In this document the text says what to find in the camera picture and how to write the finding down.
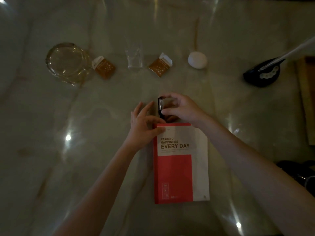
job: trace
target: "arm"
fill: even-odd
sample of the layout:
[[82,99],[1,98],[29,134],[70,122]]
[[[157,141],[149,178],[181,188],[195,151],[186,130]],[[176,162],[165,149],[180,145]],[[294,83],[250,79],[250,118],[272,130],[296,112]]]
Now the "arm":
[[315,235],[315,199],[274,163],[263,158],[189,97],[171,93],[175,108],[162,111],[201,129],[258,203],[286,236]]
[[140,102],[131,112],[130,132],[106,169],[69,218],[61,224],[54,236],[99,235],[115,202],[129,164],[138,150],[165,131],[164,127],[149,130],[148,123],[165,123],[155,116],[146,116],[153,105],[149,103],[140,111]]

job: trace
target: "egg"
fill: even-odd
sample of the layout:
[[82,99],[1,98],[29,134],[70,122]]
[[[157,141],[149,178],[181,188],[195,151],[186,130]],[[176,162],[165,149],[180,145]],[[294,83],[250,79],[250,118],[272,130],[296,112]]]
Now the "egg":
[[191,52],[188,56],[188,63],[196,69],[203,69],[208,63],[207,56],[198,51]]

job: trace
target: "hand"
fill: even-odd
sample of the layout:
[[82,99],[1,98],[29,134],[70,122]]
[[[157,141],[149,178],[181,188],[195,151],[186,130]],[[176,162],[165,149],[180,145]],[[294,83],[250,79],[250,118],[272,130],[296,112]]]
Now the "hand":
[[169,93],[162,95],[163,98],[174,98],[168,106],[174,105],[175,108],[165,108],[162,110],[163,115],[173,115],[195,125],[200,119],[207,114],[199,108],[188,96],[178,93]]
[[149,123],[165,123],[165,121],[159,117],[147,116],[147,112],[152,107],[153,103],[152,101],[140,111],[142,106],[142,102],[140,102],[134,111],[131,112],[131,129],[124,144],[131,147],[131,150],[135,152],[151,142],[155,136],[165,132],[165,127],[157,127],[153,130],[148,128]]

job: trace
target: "red notebook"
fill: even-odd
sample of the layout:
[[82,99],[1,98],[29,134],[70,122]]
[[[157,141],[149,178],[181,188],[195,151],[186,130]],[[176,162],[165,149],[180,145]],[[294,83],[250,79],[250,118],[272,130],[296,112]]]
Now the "red notebook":
[[161,126],[153,139],[155,203],[209,200],[207,137],[190,123],[153,128]]

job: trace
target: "packet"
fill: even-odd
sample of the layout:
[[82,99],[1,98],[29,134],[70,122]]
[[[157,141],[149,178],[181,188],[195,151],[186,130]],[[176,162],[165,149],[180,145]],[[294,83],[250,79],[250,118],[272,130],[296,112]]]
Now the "packet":
[[92,61],[92,68],[104,79],[108,79],[116,69],[116,67],[103,56],[96,57]]
[[149,69],[161,77],[172,66],[172,60],[162,53],[160,57],[149,66]]

